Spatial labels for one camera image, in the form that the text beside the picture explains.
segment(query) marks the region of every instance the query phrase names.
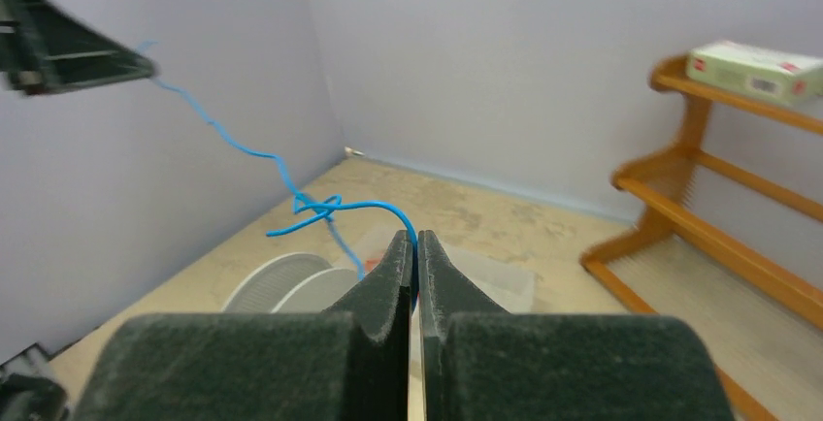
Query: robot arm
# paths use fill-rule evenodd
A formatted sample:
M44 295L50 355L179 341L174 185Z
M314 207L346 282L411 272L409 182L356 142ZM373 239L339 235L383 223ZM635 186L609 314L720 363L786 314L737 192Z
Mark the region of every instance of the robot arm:
M11 89L32 96L146 79L156 68L49 0L0 0L0 71Z

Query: cardboard box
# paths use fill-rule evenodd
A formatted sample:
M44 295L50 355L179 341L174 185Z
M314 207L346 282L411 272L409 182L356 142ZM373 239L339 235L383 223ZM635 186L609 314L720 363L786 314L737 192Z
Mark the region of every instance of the cardboard box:
M823 59L731 41L692 49L686 75L781 106L794 106L823 94Z

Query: blue cable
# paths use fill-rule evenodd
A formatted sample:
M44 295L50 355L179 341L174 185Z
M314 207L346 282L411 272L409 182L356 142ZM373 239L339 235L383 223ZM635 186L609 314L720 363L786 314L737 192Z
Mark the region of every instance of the blue cable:
M137 47L137 52L144 53L148 48L157 44L156 41L145 41ZM346 244L341 237L340 232L337 230L337 226L334 223L334 217L332 216L332 212L334 211L346 211L346 210L357 210L360 208L381 208L387 211L391 211L394 215L400 218L403 225L406 226L406 230L409 233L409 241L411 242L414 251L417 251L417 234L414 231L414 226L412 222L409 220L406 215L396 208L393 205L385 203L384 201L361 201L357 203L347 203L343 204L343 197L341 195L332 195L326 198L322 203L318 203L312 198L308 193L304 193L297 189L294 182L291 181L291 177L288 174L288 169L285 166L285 163L280 158L280 156L268 153L268 152L259 152L253 149L250 149L246 146L243 146L237 143L231 136L229 136L228 132L226 132L225 128L220 125L219 122L211 118L206 111L200 106L191 94L188 91L179 88L177 86L172 86L158 78L151 79L156 85L160 86L161 88L167 89L169 91L174 91L175 93L179 94L183 100L193 109L200 117L209 125L214 127L214 130L217 132L222 139L228 143L230 146L248 154L249 156L254 157L262 157L264 159L274 159L274 161L278 165L278 170L280 171L280 177L283 180L286 188L294 195L294 202L292 203L292 212L294 214L299 214L303 211L314 211L314 216L302 220L300 222L296 222L290 227L286 227L284 229L279 230L272 230L266 233L266 237L279 237L282 235L290 234L296 230L300 230L307 225L314 224L316 221L320 219L324 219L326 221L326 226L329 229L329 233L331 233L332 237L334 238L337 245L343 250L343 252L348 256L352 263L357 266L357 275L362 280L363 277L366 276L366 268L363 266L363 263L360 259L357 258L357 255L354 254L354 251L351 250L350 247Z

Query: wooden shelf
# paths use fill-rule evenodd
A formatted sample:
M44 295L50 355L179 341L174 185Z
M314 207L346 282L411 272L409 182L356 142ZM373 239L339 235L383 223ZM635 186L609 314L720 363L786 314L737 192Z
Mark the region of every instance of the wooden shelf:
M672 143L617 169L611 183L645 202L643 215L629 232L596 244L580 263L623 304L636 312L655 312L637 293L613 274L607 264L678 235L742 277L785 308L823 329L823 291L689 211L684 202L698 166L746 186L808 217L823 221L823 204L795 193L702 151L714 103L823 136L823 119L763 103L689 79L686 56L670 57L652 71L649 86L659 92L678 92L685 113ZM776 419L723 371L718 371L735 407L748 419Z
M649 85L660 92L677 91L683 94L705 98L715 103L721 103L770 118L786 125L807 130L817 135L823 135L823 120L797 113L780 106L763 103L745 96L740 96L708 84L693 81L686 77L685 55L679 55L662 61L651 73Z
M785 307L823 329L823 293L800 277L712 226L641 181L619 178L620 188L674 223L681 237Z

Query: shelf board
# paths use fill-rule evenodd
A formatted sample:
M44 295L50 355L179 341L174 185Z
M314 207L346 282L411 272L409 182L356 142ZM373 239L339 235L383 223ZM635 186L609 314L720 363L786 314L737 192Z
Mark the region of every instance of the shelf board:
M690 96L706 98L710 101L770 118L786 125L816 133L817 135L823 135L823 120L819 118L757 101L689 79L685 73L686 60L686 55L679 55L661 61L651 73L649 80L651 88L660 92L677 91Z
M811 198L807 198L801 194L795 193L788 188L784 188L770 180L757 176L741 169L734 164L724 161L719 157L711 154L698 151L692 154L694 160L703 167L714 171L715 173L733 180L745 187L760 193L763 196L769 197L783 206L795 210L801 214L805 214L814 220L823 222L823 204L820 204Z
M751 282L818 329L823 329L823 292L772 260L712 226L644 182L619 178L616 184L675 225L675 232L735 274Z

